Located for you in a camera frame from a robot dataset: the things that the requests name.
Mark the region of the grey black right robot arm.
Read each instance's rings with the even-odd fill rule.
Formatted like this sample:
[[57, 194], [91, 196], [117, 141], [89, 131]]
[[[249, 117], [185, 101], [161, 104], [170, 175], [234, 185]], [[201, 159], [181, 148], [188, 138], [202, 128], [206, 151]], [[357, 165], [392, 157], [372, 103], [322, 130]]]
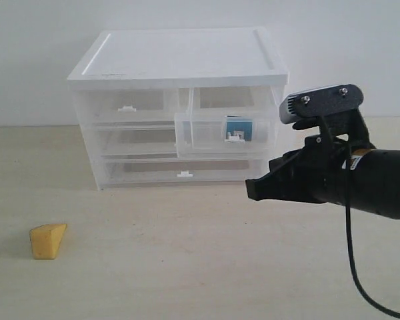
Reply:
[[271, 160], [266, 175], [246, 180], [248, 198], [348, 205], [400, 219], [400, 150], [376, 149], [360, 117], [319, 128], [303, 148]]

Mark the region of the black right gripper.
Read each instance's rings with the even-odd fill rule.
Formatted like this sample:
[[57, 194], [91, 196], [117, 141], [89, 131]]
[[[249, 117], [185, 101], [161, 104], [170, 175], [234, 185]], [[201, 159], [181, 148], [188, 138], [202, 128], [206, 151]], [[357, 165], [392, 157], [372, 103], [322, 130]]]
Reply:
[[322, 203], [314, 196], [327, 178], [350, 167], [351, 152], [374, 148], [362, 116], [320, 116], [293, 124], [295, 130], [319, 128], [319, 134], [305, 138], [303, 148], [269, 161], [269, 172], [245, 181], [247, 196], [254, 201], [282, 200]]

